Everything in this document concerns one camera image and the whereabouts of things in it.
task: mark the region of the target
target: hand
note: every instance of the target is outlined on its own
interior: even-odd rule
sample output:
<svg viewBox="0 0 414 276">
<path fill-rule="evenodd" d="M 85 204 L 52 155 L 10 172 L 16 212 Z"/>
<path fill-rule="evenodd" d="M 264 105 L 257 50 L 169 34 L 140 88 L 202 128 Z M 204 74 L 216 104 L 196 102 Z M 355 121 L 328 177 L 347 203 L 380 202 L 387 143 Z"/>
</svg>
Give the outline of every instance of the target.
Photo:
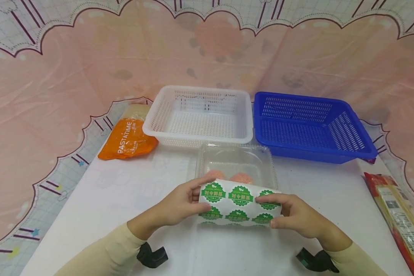
<svg viewBox="0 0 414 276">
<path fill-rule="evenodd" d="M 352 244 L 351 239 L 342 230 L 297 195 L 263 195 L 257 197 L 256 202 L 282 204 L 281 214 L 283 216 L 271 220 L 271 228 L 291 229 L 305 238 L 317 238 L 327 251 L 341 251 Z"/>
<path fill-rule="evenodd" d="M 198 200 L 200 186 L 213 180 L 214 177 L 201 177 L 183 183 L 152 207 L 160 214 L 161 226 L 175 225 L 189 216 L 210 211 L 210 204 Z"/>
<path fill-rule="evenodd" d="M 175 225 L 185 218 L 208 212 L 208 203 L 199 203 L 200 186 L 215 180 L 214 177 L 201 177 L 177 186 L 157 205 L 127 222 L 127 227 L 137 238 L 147 240 L 158 228 Z"/>
</svg>

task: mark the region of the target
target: scalloped border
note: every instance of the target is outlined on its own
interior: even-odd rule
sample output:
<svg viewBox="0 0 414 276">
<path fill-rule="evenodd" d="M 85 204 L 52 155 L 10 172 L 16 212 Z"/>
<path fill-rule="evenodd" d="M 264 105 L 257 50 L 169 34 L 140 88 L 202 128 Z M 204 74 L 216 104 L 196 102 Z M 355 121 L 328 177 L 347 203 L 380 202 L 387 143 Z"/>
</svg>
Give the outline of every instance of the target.
<svg viewBox="0 0 414 276">
<path fill-rule="evenodd" d="M 55 163 L 55 166 L 52 168 L 52 170 L 50 171 L 50 172 L 48 172 L 48 174 L 46 174 L 46 176 L 45 177 L 43 177 L 43 178 L 41 178 L 39 181 L 37 181 L 36 183 L 33 183 L 32 184 L 32 189 L 33 189 L 33 192 L 34 192 L 34 194 L 33 194 L 33 198 L 32 198 L 32 203 L 31 203 L 31 206 L 29 207 L 29 210 L 28 210 L 28 212 L 26 213 L 26 215 L 24 215 L 24 217 L 18 222 L 18 223 L 16 223 L 15 224 L 15 226 L 6 234 L 6 235 L 4 235 L 3 236 L 3 238 L 1 238 L 0 239 L 0 244 L 1 244 L 1 242 L 4 242 L 5 241 L 5 239 L 10 235 L 10 234 L 12 234 L 14 231 L 15 231 L 15 229 L 18 229 L 19 227 L 21 227 L 21 224 L 22 223 L 24 223 L 24 221 L 26 220 L 26 218 L 30 215 L 30 214 L 32 214 L 32 211 L 33 211 L 33 207 L 35 206 L 35 203 L 36 203 L 36 198 L 38 197 L 38 187 L 36 186 L 36 185 L 38 185 L 39 183 L 42 183 L 43 181 L 45 181 L 46 179 L 48 179 L 48 177 L 51 175 L 51 173 L 53 172 L 53 171 L 55 171 L 56 170 L 56 168 L 57 168 L 57 165 L 58 165 L 58 161 L 59 161 L 59 159 L 60 158 L 67 158 L 67 157 L 69 157 L 69 156 L 71 156 L 71 155 L 73 155 L 74 154 L 74 152 L 76 152 L 77 150 L 79 150 L 79 148 L 81 148 L 81 146 L 83 145 L 83 143 L 85 142 L 85 136 L 86 136 L 86 133 L 85 133 L 85 130 L 88 128 L 88 127 L 90 127 L 90 125 L 92 124 L 92 122 L 95 120 L 95 119 L 98 119 L 98 118 L 101 118 L 101 117 L 104 117 L 104 116 L 106 116 L 107 114 L 109 114 L 110 113 L 110 111 L 111 111 L 111 109 L 112 109 L 112 107 L 113 107 L 113 104 L 114 103 L 116 103 L 116 102 L 129 102 L 129 101 L 134 101 L 134 100 L 138 100 L 138 99 L 146 99 L 146 101 L 150 101 L 151 103 L 153 103 L 153 101 L 151 100 L 151 99 L 149 99 L 149 98 L 146 98 L 146 97 L 139 97 L 139 98 L 132 98 L 132 99 L 123 99 L 123 100 L 120 100 L 120 101 L 112 101 L 112 103 L 111 103 L 111 105 L 110 105 L 110 107 L 109 107 L 109 110 L 106 112 L 106 113 L 104 113 L 104 114 L 102 114 L 102 115 L 100 115 L 100 116 L 89 116 L 90 117 L 90 121 L 89 121 L 89 123 L 87 124 L 87 126 L 85 126 L 84 128 L 82 128 L 81 129 L 81 131 L 83 132 L 83 140 L 81 141 L 81 143 L 80 143 L 80 145 L 76 148 L 76 149 L 74 149 L 73 151 L 71 151 L 70 153 L 68 153 L 68 154 L 66 154 L 66 155 L 64 155 L 64 156 L 57 156 L 56 157 L 56 163 Z"/>
<path fill-rule="evenodd" d="M 400 160 L 402 160 L 403 162 L 404 162 L 404 169 L 403 169 L 403 175 L 404 175 L 404 178 L 405 178 L 405 181 L 406 181 L 406 183 L 407 183 L 407 185 L 409 186 L 409 188 L 411 189 L 411 191 L 413 192 L 413 194 L 414 194 L 414 189 L 413 189 L 413 187 L 410 185 L 410 182 L 408 181 L 408 178 L 407 178 L 407 176 L 406 176 L 406 165 L 408 164 L 408 161 L 406 161 L 405 159 L 403 159 L 403 158 L 401 158 L 400 156 L 398 156 L 398 155 L 396 155 L 392 150 L 391 150 L 391 146 L 390 146 L 390 144 L 388 143 L 388 140 L 387 140 L 387 137 L 388 137 L 388 134 L 391 132 L 391 130 L 390 131 L 386 131 L 385 129 L 384 129 L 384 127 L 383 127 L 383 124 L 382 123 L 380 123 L 380 124 L 372 124 L 372 123 L 369 123 L 369 122 L 367 122 L 366 120 L 363 120 L 363 119 L 360 119 L 361 121 L 363 121 L 364 123 L 366 123 L 366 124 L 368 124 L 368 125 L 373 125 L 373 126 L 380 126 L 380 129 L 385 133 L 385 143 L 386 143 L 386 145 L 387 145 L 387 150 L 394 156 L 394 157 L 396 157 L 396 158 L 398 158 L 398 159 L 400 159 Z"/>
<path fill-rule="evenodd" d="M 10 52 L 9 50 L 6 50 L 6 49 L 4 49 L 4 48 L 2 48 L 2 47 L 0 47 L 0 50 L 2 50 L 2 51 L 4 51 L 4 52 L 6 52 L 7 54 L 9 54 L 9 55 L 11 55 L 12 57 L 16 57 L 20 52 L 22 52 L 22 51 L 24 51 L 24 50 L 32 50 L 32 51 L 35 51 L 35 52 L 37 52 L 37 53 L 39 53 L 39 54 L 41 54 L 41 55 L 43 55 L 43 40 L 44 40 L 44 37 L 46 36 L 46 34 L 51 30 L 51 29 L 53 29 L 53 28 L 55 28 L 55 27 L 57 27 L 57 26 L 63 26 L 63 27 L 75 27 L 75 24 L 76 24 L 76 21 L 77 21 L 77 18 L 79 17 L 79 15 L 82 13 L 82 12 L 84 12 L 84 11 L 87 11 L 87 10 L 91 10 L 91 9 L 95 9 L 95 10 L 101 10 L 101 11 L 106 11 L 106 12 L 110 12 L 110 13 L 112 13 L 112 14 L 115 14 L 115 15 L 117 15 L 117 16 L 121 16 L 121 14 L 122 14 L 122 12 L 123 12 L 123 10 L 124 10 L 124 8 L 126 7 L 126 5 L 127 4 L 129 4 L 130 2 L 131 2 L 132 0 L 128 0 L 128 1 L 126 1 L 126 3 L 123 3 L 123 6 L 120 8 L 120 11 L 119 11 L 119 13 L 116 13 L 116 12 L 114 12 L 114 11 L 111 11 L 111 10 L 108 10 L 108 9 L 104 9 L 104 8 L 99 8 L 99 7 L 93 7 L 93 8 L 85 8 L 85 9 L 83 9 L 83 10 L 81 10 L 81 11 L 79 11 L 79 12 L 77 12 L 77 14 L 75 15 L 75 18 L 74 18 L 74 20 L 73 20 L 73 23 L 72 24 L 58 24 L 58 25 L 54 25 L 54 26 L 51 26 L 51 27 L 48 27 L 48 29 L 47 30 L 45 30 L 44 31 L 44 34 L 41 36 L 41 40 L 40 40 L 40 42 L 38 43 L 38 44 L 36 44 L 35 46 L 36 46 L 36 49 L 33 49 L 33 48 L 22 48 L 22 49 L 19 49 L 19 50 L 16 50 L 16 52 L 15 53 L 12 53 L 12 52 Z M 202 21 L 206 21 L 207 20 L 207 18 L 208 17 L 210 17 L 212 14 L 215 14 L 216 12 L 226 12 L 226 13 L 228 13 L 228 14 L 231 14 L 231 15 L 233 15 L 233 17 L 234 18 L 236 18 L 236 20 L 237 20 L 237 22 L 238 22 L 238 24 L 239 24 L 239 31 L 240 30 L 251 30 L 252 32 L 253 32 L 253 34 L 254 34 L 254 36 L 256 37 L 263 29 L 265 29 L 265 28 L 267 28 L 267 27 L 269 27 L 269 26 L 273 26 L 273 25 L 281 25 L 281 26 L 285 26 L 285 27 L 288 27 L 288 28 L 291 28 L 291 29 L 293 29 L 293 28 L 295 28 L 296 26 L 298 26 L 299 24 L 301 24 L 301 23 L 304 23 L 304 22 L 306 22 L 306 21 L 309 21 L 309 20 L 326 20 L 326 21 L 330 21 L 330 22 L 332 22 L 332 23 L 334 23 L 334 24 L 336 24 L 337 26 L 339 26 L 340 27 L 340 29 L 343 29 L 343 28 L 345 28 L 346 26 L 348 26 L 348 25 L 350 25 L 350 24 L 352 24 L 353 22 L 355 22 L 355 21 L 357 21 L 357 20 L 360 20 L 361 18 L 364 18 L 364 17 L 368 17 L 368 16 L 375 16 L 375 15 L 381 15 L 381 16 L 386 16 L 386 17 L 389 17 L 390 19 L 392 19 L 393 21 L 394 21 L 394 23 L 396 24 L 396 26 L 398 27 L 398 35 L 397 35 L 397 38 L 396 38 L 396 40 L 400 40 L 401 38 L 405 38 L 405 37 L 408 37 L 408 36 L 410 36 L 410 35 L 414 35 L 414 32 L 413 33 L 410 33 L 410 34 L 406 34 L 406 35 L 402 35 L 402 28 L 401 28 L 401 24 L 402 24 L 402 26 L 404 27 L 404 23 L 403 22 L 401 22 L 401 24 L 399 24 L 399 20 L 401 21 L 402 20 L 402 18 L 398 15 L 398 14 L 395 14 L 395 17 L 398 17 L 399 18 L 399 20 L 397 20 L 393 15 L 389 15 L 389 14 L 383 14 L 383 13 L 375 13 L 374 11 L 375 10 L 369 10 L 369 11 L 365 11 L 365 12 L 363 12 L 363 13 L 361 13 L 361 14 L 359 14 L 359 15 L 357 15 L 357 16 L 355 16 L 354 18 L 352 18 L 352 20 L 351 21 L 348 21 L 348 23 L 346 24 L 346 25 L 342 25 L 341 23 L 340 23 L 340 21 L 339 20 L 332 20 L 332 19 L 329 19 L 329 18 L 323 18 L 323 17 L 313 17 L 313 18 L 307 18 L 307 17 L 312 17 L 313 15 L 307 15 L 307 16 L 305 16 L 305 17 L 303 17 L 303 18 L 300 18 L 299 20 L 297 20 L 297 21 L 295 21 L 293 24 L 291 24 L 291 25 L 289 25 L 289 24 L 285 24 L 285 23 L 272 23 L 272 24 L 270 24 L 270 23 L 265 23 L 265 24 L 263 24 L 262 25 L 262 27 L 260 28 L 260 29 L 258 29 L 258 30 L 253 30 L 253 29 L 251 29 L 251 28 L 248 28 L 248 27 L 244 27 L 244 28 L 242 28 L 242 25 L 241 25 L 241 21 L 239 20 L 239 18 L 233 13 L 233 12 L 230 12 L 230 11 L 227 11 L 227 10 L 223 10 L 223 9 L 219 9 L 221 6 L 217 6 L 217 7 L 215 7 L 215 8 L 212 8 L 210 11 L 212 11 L 212 10 L 215 10 L 215 11 L 213 11 L 213 12 L 211 12 L 211 13 L 207 13 L 208 15 L 204 18 L 202 15 L 200 15 L 200 14 L 198 14 L 197 12 L 195 12 L 195 9 L 193 9 L 192 8 L 192 10 L 193 11 L 183 11 L 184 9 L 181 9 L 180 11 L 183 11 L 183 12 L 180 12 L 180 13 L 178 13 L 178 14 L 174 14 L 174 12 L 170 9 L 170 7 L 169 6 L 167 6 L 166 5 L 166 3 L 162 3 L 162 2 L 160 2 L 160 0 L 152 0 L 152 1 L 154 1 L 154 2 L 157 2 L 157 3 L 159 3 L 161 6 L 163 6 L 164 8 L 166 8 L 171 14 L 172 14 L 172 16 L 173 16 L 173 18 L 175 19 L 175 18 L 177 18 L 178 16 L 180 16 L 180 15 L 183 15 L 183 14 L 186 14 L 186 13 L 191 13 L 191 14 L 195 14 L 195 15 L 198 15 L 201 19 L 202 19 Z M 235 10 L 235 8 L 233 7 L 233 6 L 230 6 L 230 5 L 227 5 L 227 7 L 229 7 L 229 8 L 233 8 L 234 10 Z"/>
</svg>

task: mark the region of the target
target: pink backdrop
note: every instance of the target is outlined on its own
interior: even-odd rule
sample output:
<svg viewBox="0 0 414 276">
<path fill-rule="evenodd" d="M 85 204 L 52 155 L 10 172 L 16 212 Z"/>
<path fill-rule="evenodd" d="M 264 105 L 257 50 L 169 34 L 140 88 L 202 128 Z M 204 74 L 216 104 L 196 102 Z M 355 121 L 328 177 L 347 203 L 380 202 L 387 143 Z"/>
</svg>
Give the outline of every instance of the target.
<svg viewBox="0 0 414 276">
<path fill-rule="evenodd" d="M 388 15 L 343 28 L 319 18 L 267 23 L 257 34 L 238 17 L 175 18 L 157 1 L 136 0 L 120 16 L 87 9 L 74 27 L 50 29 L 42 54 L 0 49 L 0 241 L 30 211 L 33 184 L 82 145 L 90 116 L 113 101 L 154 99 L 168 84 L 345 100 L 389 131 L 385 149 L 406 161 L 393 174 L 414 190 L 414 34 L 402 37 Z"/>
</svg>

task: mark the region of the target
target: blue plastic basket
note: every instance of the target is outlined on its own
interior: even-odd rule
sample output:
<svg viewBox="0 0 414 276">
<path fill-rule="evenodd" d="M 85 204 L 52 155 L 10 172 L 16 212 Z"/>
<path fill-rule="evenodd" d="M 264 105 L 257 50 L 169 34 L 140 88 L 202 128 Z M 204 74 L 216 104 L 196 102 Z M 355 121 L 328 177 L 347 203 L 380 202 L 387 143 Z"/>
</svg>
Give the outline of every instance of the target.
<svg viewBox="0 0 414 276">
<path fill-rule="evenodd" d="M 377 156 L 356 113 L 340 100 L 258 92 L 254 126 L 275 156 L 336 164 Z"/>
</svg>

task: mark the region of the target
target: white plastic basket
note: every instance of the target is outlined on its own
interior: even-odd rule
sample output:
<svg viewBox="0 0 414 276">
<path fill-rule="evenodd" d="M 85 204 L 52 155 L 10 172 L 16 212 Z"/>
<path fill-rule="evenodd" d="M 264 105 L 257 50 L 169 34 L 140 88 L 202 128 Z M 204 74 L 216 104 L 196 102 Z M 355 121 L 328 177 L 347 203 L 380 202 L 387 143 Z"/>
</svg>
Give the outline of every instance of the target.
<svg viewBox="0 0 414 276">
<path fill-rule="evenodd" d="M 250 96 L 239 90 L 164 86 L 143 131 L 163 145 L 186 148 L 208 142 L 248 143 L 253 139 Z"/>
</svg>

